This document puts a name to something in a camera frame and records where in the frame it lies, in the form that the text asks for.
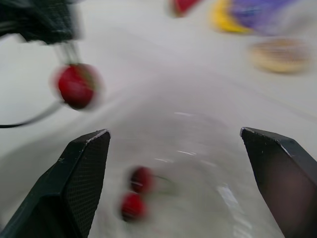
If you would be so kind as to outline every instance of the red object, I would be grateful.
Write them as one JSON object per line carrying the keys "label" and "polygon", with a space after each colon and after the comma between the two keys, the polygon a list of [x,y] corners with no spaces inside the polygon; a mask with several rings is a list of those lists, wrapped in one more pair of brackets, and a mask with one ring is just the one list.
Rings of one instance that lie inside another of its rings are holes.
{"label": "red object", "polygon": [[153,187],[152,171],[147,167],[138,167],[130,179],[131,189],[136,193],[147,193]]}
{"label": "red object", "polygon": [[129,192],[123,198],[121,216],[125,222],[133,222],[144,217],[146,213],[144,202],[140,195]]}
{"label": "red object", "polygon": [[63,68],[58,75],[57,87],[70,107],[83,109],[95,95],[97,76],[90,65],[71,64]]}
{"label": "red object", "polygon": [[177,15],[184,15],[201,0],[172,0]]}

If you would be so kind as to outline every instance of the black cable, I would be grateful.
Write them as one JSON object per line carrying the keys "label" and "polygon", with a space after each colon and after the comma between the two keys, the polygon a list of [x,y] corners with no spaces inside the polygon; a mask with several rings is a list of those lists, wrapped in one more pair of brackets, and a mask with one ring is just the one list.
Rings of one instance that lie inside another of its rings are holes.
{"label": "black cable", "polygon": [[35,122],[38,122],[42,119],[47,118],[48,116],[52,115],[53,113],[55,113],[58,109],[60,109],[62,107],[62,104],[63,103],[61,103],[61,102],[54,103],[48,109],[46,109],[44,112],[42,112],[41,114],[37,115],[36,117],[34,117],[32,119],[29,119],[29,120],[26,120],[24,122],[17,123],[17,124],[0,125],[0,129],[20,127],[20,126],[25,126],[25,125],[29,125],[29,124],[33,124]]}

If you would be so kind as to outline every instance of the cherry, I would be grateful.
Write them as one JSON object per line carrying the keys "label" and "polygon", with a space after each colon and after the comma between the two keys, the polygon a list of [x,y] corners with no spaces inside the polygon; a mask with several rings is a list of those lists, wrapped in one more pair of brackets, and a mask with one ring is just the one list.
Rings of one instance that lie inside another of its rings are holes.
{"label": "cherry", "polygon": [[57,77],[61,97],[74,109],[83,109],[90,104],[97,83],[95,70],[87,64],[67,65]]}
{"label": "cherry", "polygon": [[121,217],[125,222],[137,221],[144,217],[146,212],[145,205],[140,195],[129,192],[121,204]]}
{"label": "cherry", "polygon": [[147,193],[152,189],[152,171],[147,167],[138,167],[132,173],[130,187],[136,193]]}

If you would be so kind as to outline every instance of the purple object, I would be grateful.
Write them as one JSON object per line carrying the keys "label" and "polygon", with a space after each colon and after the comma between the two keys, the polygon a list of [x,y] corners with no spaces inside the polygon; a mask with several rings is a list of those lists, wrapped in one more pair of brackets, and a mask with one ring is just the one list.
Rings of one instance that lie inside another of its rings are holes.
{"label": "purple object", "polygon": [[281,10],[297,0],[232,0],[231,15],[256,32],[268,34]]}

